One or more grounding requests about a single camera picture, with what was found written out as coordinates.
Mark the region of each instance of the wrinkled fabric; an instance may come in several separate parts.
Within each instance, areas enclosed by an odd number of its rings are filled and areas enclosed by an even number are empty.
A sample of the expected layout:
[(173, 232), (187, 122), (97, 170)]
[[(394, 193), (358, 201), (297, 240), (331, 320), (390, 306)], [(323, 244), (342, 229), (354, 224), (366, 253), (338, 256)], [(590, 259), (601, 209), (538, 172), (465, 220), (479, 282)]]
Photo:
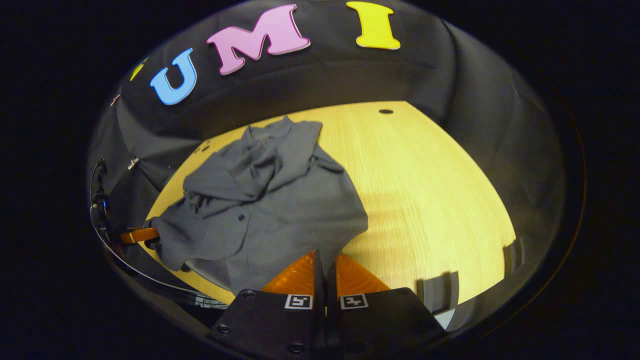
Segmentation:
[(234, 293), (263, 288), (314, 249), (326, 273), (368, 218), (347, 172), (317, 144), (321, 127), (284, 117), (212, 154), (185, 178), (184, 197), (146, 223), (160, 234), (162, 262), (186, 262)]

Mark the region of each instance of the screw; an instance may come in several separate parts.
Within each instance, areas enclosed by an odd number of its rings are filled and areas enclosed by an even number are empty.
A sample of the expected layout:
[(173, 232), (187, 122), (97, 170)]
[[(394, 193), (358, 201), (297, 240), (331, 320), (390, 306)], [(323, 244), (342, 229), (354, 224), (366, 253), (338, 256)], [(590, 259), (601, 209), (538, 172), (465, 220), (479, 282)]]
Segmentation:
[(218, 331), (222, 332), (225, 335), (231, 332), (231, 329), (223, 324), (217, 325), (216, 328), (218, 329)]
[(302, 344), (291, 344), (287, 347), (287, 349), (289, 349), (289, 351), (294, 354), (301, 354), (305, 351), (305, 346)]

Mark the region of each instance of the light wood surface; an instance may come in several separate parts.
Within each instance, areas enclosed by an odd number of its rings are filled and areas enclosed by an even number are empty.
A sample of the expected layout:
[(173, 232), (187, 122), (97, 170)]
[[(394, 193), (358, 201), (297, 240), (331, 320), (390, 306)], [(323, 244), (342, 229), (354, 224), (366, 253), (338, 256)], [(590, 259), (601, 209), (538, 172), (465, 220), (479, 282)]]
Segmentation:
[[(404, 101), (362, 102), (288, 116), (323, 123), (318, 142), (348, 171), (369, 215), (369, 229), (344, 248), (345, 254), (391, 288), (417, 291), (417, 280), (457, 271), (459, 302), (503, 279), (502, 248), (515, 239), (507, 211), (471, 157), (418, 109)], [(203, 142), (169, 180), (148, 218), (179, 200), (184, 178), (245, 129)], [(160, 262), (155, 251), (142, 248)], [(234, 298), (193, 271), (171, 272), (227, 304)]]

